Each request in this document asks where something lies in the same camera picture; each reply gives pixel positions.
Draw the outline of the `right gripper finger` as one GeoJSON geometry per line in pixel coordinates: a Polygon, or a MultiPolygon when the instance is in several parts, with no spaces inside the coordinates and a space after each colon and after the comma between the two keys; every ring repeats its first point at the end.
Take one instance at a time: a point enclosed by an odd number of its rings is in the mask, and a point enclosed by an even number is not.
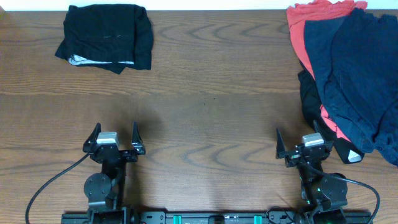
{"type": "Polygon", "coordinates": [[[277,134],[277,144],[276,144],[276,159],[284,159],[287,155],[287,151],[285,150],[285,145],[281,136],[281,133],[278,129],[276,129],[277,134]]]}
{"type": "Polygon", "coordinates": [[[324,127],[323,125],[319,125],[317,120],[313,121],[313,127],[316,133],[319,133],[323,140],[325,141],[326,146],[333,146],[334,143],[334,132],[329,129],[328,126],[324,127]]]}

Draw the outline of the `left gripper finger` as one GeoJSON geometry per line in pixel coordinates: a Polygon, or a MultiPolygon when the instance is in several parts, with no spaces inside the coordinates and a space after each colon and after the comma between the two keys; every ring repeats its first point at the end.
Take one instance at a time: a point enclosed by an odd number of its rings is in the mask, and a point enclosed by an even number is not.
{"type": "Polygon", "coordinates": [[[133,125],[132,125],[131,144],[132,144],[137,155],[145,155],[146,154],[146,148],[145,148],[144,143],[142,142],[136,122],[133,122],[133,125]]]}
{"type": "Polygon", "coordinates": [[[96,140],[101,132],[101,124],[97,123],[88,139],[83,144],[83,152],[91,152],[96,147],[96,140]]]}

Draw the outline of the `black shorts white waistband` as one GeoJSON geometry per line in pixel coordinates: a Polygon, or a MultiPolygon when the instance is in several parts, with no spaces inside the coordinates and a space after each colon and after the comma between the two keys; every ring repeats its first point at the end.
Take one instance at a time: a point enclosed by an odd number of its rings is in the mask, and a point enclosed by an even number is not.
{"type": "Polygon", "coordinates": [[[144,7],[135,4],[70,5],[64,39],[55,56],[77,67],[120,74],[125,68],[150,70],[154,34],[144,7]]]}

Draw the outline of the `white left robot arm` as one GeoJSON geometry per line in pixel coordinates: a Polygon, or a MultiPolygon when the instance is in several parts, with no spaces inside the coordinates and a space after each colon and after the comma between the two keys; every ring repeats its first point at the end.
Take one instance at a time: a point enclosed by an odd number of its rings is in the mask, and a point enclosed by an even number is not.
{"type": "Polygon", "coordinates": [[[101,164],[101,172],[87,178],[84,193],[88,198],[86,223],[139,223],[140,218],[133,208],[123,206],[126,164],[137,162],[146,149],[138,131],[132,125],[132,149],[120,150],[116,132],[102,132],[97,124],[83,144],[83,152],[91,160],[101,164]]]}

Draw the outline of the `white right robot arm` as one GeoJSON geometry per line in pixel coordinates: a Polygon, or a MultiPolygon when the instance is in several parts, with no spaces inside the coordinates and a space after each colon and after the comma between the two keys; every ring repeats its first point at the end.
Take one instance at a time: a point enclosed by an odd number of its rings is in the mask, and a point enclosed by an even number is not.
{"type": "Polygon", "coordinates": [[[345,176],[339,173],[328,174],[323,171],[322,162],[326,160],[333,146],[314,122],[316,132],[302,137],[302,143],[292,150],[286,150],[282,135],[277,134],[276,155],[283,159],[286,167],[297,168],[300,175],[301,194],[307,206],[300,209],[293,223],[346,223],[342,207],[348,204],[348,191],[345,176]]]}

